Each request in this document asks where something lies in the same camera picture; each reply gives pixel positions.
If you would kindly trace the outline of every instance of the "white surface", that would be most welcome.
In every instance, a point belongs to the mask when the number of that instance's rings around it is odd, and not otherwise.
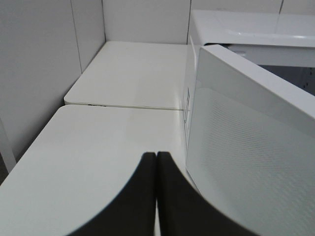
[[[101,0],[71,0],[76,36],[84,71],[105,43]]]
[[[227,43],[315,47],[315,16],[192,11],[193,39],[200,44]]]
[[[192,0],[192,9],[278,13],[281,0]]]
[[[190,0],[104,0],[107,40],[186,43]]]
[[[181,109],[186,45],[107,42],[66,104]]]
[[[70,1],[0,1],[0,117],[15,156],[80,76]]]
[[[146,151],[169,151],[187,176],[181,114],[60,108],[0,187],[1,234],[69,233],[118,194]]]
[[[284,0],[281,13],[315,15],[314,0]]]

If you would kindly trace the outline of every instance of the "desk surface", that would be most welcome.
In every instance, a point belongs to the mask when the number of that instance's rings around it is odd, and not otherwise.
[[[146,151],[170,151],[186,175],[181,113],[60,108],[0,187],[1,235],[71,232],[118,194]]]
[[[66,104],[181,109],[186,45],[107,42]]]

